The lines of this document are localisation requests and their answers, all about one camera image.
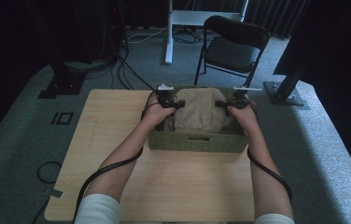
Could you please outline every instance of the wicker basket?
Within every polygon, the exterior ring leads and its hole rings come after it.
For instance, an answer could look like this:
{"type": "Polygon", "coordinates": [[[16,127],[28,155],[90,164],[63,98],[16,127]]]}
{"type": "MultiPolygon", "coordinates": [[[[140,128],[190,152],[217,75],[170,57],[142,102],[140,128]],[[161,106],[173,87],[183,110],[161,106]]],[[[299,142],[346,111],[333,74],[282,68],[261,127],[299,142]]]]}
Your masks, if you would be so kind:
{"type": "MultiPolygon", "coordinates": [[[[197,88],[195,86],[175,86],[174,93],[181,89],[197,88]]],[[[233,89],[218,88],[228,101],[233,98],[233,89]]],[[[241,153],[247,145],[246,136],[235,120],[230,126],[224,127],[220,133],[174,133],[152,131],[148,137],[150,149],[178,150],[200,152],[233,152],[241,153]]]]}

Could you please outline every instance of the white table leg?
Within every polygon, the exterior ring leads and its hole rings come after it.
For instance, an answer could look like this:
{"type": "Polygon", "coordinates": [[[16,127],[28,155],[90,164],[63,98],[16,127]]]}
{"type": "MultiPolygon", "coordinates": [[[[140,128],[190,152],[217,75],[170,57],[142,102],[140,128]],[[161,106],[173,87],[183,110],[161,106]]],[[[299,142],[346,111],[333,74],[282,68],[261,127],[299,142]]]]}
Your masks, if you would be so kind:
{"type": "Polygon", "coordinates": [[[167,36],[166,64],[171,64],[173,60],[173,0],[169,0],[169,26],[167,36]]]}

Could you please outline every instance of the fabric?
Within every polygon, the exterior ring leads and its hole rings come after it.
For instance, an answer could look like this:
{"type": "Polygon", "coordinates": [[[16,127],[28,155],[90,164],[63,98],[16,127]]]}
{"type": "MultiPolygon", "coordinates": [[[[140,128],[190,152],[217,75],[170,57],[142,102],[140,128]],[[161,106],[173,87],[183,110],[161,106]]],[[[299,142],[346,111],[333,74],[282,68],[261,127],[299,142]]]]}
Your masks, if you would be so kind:
{"type": "Polygon", "coordinates": [[[91,194],[82,199],[76,224],[118,224],[119,203],[105,194],[91,194]]]}
{"type": "MultiPolygon", "coordinates": [[[[77,210],[76,224],[119,224],[119,203],[105,194],[91,194],[82,199],[77,210]]],[[[255,224],[295,224],[284,215],[266,214],[255,224]]]]}
{"type": "Polygon", "coordinates": [[[185,107],[175,112],[175,132],[218,133],[229,123],[225,109],[216,107],[216,101],[226,97],[215,88],[182,89],[176,94],[177,101],[185,101],[185,107]]]}
{"type": "Polygon", "coordinates": [[[294,220],[281,214],[266,214],[255,220],[255,224],[295,224],[294,220]]]}

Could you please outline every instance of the black curtain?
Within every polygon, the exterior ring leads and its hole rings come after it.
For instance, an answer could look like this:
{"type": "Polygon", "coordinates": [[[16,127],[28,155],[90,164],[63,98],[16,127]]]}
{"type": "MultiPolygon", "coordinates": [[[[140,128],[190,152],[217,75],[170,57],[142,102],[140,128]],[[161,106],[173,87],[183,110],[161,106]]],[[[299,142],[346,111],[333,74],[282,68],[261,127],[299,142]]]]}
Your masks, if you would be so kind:
{"type": "Polygon", "coordinates": [[[311,1],[274,73],[292,76],[301,63],[351,156],[351,1],[311,1]]]}

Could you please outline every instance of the wrist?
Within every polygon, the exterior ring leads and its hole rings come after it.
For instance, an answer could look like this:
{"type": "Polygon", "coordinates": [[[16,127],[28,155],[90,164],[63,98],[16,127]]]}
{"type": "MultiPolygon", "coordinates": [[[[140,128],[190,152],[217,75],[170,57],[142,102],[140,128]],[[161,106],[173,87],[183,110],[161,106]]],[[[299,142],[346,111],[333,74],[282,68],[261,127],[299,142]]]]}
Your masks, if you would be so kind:
{"type": "Polygon", "coordinates": [[[154,130],[156,127],[155,124],[153,124],[152,122],[149,122],[149,120],[146,120],[146,119],[142,119],[138,125],[149,132],[154,130]]]}

